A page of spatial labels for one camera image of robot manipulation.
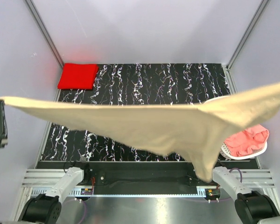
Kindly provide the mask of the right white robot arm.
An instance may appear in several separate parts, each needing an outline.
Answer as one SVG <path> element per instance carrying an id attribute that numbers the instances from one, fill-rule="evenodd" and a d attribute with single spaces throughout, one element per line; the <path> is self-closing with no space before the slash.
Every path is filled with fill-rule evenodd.
<path id="1" fill-rule="evenodd" d="M 203 172 L 208 185 L 218 183 L 233 199 L 236 213 L 244 224 L 280 224 L 280 213 L 267 195 L 246 187 L 226 167 Z"/>

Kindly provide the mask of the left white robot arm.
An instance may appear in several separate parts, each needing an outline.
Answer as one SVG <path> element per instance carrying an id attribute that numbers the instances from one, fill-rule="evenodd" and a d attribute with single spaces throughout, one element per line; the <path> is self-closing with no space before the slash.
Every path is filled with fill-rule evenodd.
<path id="1" fill-rule="evenodd" d="M 7 123 L 5 103 L 0 100 L 0 148 L 7 144 Z M 68 194 L 78 184 L 86 185 L 91 181 L 90 167 L 86 162 L 76 161 L 64 176 L 45 194 L 29 199 L 17 221 L 8 224 L 55 224 L 60 216 L 62 204 Z"/>

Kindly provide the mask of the beige t shirt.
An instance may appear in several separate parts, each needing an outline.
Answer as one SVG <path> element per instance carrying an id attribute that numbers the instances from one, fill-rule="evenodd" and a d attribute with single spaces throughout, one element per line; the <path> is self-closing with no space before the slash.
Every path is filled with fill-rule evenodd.
<path id="1" fill-rule="evenodd" d="M 224 140 L 272 118 L 280 109 L 280 83 L 195 105 L 90 105 L 2 97 L 34 117 L 87 130 L 158 155 L 179 154 L 209 182 Z"/>

